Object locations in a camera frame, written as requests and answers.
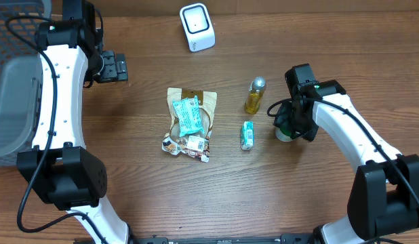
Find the green lid spice jar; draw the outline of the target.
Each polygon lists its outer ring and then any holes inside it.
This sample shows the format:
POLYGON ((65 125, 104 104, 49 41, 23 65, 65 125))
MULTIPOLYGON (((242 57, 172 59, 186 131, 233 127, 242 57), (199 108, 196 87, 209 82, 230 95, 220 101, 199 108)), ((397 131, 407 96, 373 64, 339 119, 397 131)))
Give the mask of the green lid spice jar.
POLYGON ((286 126, 276 127, 275 135, 282 142, 291 142, 294 140, 292 138, 292 131, 289 130, 286 126))

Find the teal white snack packet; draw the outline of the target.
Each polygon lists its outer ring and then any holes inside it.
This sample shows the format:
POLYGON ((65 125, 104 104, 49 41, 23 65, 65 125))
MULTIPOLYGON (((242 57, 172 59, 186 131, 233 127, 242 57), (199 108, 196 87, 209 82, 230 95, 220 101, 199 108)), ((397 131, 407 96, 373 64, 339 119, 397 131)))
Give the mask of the teal white snack packet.
POLYGON ((197 96, 184 98, 181 101, 173 102, 172 105, 179 121, 180 137, 205 131, 197 96))

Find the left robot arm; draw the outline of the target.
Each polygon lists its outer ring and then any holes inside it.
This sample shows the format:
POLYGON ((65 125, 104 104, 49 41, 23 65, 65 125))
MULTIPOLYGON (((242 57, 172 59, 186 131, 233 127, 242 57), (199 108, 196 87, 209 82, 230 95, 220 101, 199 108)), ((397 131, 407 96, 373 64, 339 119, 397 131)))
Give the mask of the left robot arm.
POLYGON ((86 149, 82 129, 83 90, 127 81, 125 56, 104 50, 102 16, 88 1, 64 1, 61 20, 39 22, 30 42, 42 67, 39 122, 31 149, 17 156, 18 171, 28 192, 76 218, 94 243, 131 243, 131 228, 106 195, 106 168, 86 149))

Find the teal small carton box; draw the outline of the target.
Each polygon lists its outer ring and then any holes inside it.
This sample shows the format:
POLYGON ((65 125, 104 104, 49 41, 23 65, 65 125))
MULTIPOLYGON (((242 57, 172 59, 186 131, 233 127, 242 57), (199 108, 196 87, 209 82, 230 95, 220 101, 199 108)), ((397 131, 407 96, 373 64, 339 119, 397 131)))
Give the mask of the teal small carton box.
POLYGON ((242 150, 250 150, 254 146, 254 124, 252 121, 245 121, 240 131, 242 150))

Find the clear plastic container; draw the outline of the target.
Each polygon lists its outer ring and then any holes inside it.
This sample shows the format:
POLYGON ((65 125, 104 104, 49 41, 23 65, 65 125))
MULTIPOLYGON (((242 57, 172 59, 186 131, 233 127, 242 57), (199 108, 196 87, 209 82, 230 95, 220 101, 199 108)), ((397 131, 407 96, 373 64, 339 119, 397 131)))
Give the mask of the clear plastic container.
POLYGON ((266 90, 264 77, 256 77, 250 84, 244 109, 249 114, 256 114, 260 108, 262 97, 266 90))

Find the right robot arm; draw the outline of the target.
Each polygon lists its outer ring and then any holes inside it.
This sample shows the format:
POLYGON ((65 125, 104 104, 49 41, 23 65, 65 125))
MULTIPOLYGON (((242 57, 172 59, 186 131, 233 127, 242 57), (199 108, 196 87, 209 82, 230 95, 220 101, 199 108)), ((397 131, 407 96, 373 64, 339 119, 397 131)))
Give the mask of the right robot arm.
POLYGON ((318 81, 309 64, 289 69, 285 81, 290 97, 267 113, 278 139, 312 142, 323 129, 355 172, 346 216, 301 235, 301 243, 381 243, 387 235, 419 228, 419 156, 383 140, 341 84, 318 81))

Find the brown white snack wrapper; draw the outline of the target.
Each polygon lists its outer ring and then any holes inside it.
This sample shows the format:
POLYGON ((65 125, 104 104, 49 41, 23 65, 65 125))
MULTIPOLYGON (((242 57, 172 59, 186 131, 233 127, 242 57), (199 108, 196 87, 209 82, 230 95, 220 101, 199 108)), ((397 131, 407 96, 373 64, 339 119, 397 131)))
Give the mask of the brown white snack wrapper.
POLYGON ((180 136, 179 133, 167 134, 161 149, 171 155, 184 154, 204 163, 210 160, 210 135, 204 137, 200 132, 180 136))

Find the brown Pantree snack packet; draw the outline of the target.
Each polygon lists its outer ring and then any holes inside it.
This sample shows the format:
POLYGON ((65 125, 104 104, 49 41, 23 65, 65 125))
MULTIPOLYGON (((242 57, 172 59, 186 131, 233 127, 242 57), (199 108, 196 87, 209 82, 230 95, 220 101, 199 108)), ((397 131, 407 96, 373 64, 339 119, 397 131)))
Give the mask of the brown Pantree snack packet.
POLYGON ((173 107, 173 102, 194 97, 197 97, 199 102, 199 112, 202 120, 202 126, 204 128, 203 134, 197 133, 195 135, 210 139, 214 125, 214 115, 218 97, 217 93, 212 91, 182 89, 175 87, 169 87, 167 89, 167 104, 171 116, 171 125, 169 132, 165 134, 165 137, 170 136, 174 140, 179 138, 179 122, 176 111, 173 107))

